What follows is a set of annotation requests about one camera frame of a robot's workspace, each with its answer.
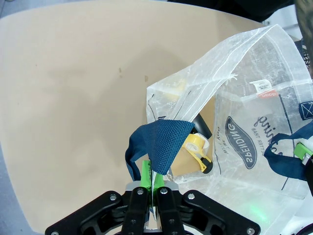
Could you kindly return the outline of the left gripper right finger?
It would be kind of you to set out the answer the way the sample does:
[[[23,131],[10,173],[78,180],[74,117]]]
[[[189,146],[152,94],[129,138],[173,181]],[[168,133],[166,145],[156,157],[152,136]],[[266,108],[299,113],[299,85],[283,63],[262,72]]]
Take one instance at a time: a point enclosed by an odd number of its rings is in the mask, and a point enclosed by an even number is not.
[[[180,193],[178,185],[154,173],[154,203],[165,235],[259,235],[260,225],[197,190]]]

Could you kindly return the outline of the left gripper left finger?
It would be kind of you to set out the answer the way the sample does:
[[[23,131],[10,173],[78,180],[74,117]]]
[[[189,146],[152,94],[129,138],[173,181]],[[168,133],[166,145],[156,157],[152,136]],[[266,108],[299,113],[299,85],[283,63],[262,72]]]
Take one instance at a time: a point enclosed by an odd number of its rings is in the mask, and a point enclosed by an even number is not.
[[[151,162],[142,162],[141,180],[127,184],[124,194],[107,191],[45,230],[46,235],[106,235],[121,227],[122,235],[141,235],[151,194]]]

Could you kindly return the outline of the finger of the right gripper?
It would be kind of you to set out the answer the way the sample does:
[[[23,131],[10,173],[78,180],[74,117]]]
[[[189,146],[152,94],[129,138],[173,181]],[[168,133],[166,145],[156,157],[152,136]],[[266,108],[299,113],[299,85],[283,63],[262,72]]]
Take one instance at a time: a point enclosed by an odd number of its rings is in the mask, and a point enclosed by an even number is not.
[[[306,165],[312,158],[313,152],[309,150],[303,143],[298,142],[294,149],[294,155],[301,160],[303,165]]]

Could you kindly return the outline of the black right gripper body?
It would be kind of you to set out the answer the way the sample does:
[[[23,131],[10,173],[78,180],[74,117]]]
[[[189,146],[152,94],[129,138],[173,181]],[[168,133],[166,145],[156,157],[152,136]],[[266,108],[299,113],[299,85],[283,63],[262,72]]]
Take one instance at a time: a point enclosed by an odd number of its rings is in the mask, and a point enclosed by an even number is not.
[[[313,156],[305,156],[302,164],[304,165],[304,174],[310,189],[310,192],[313,193]]]

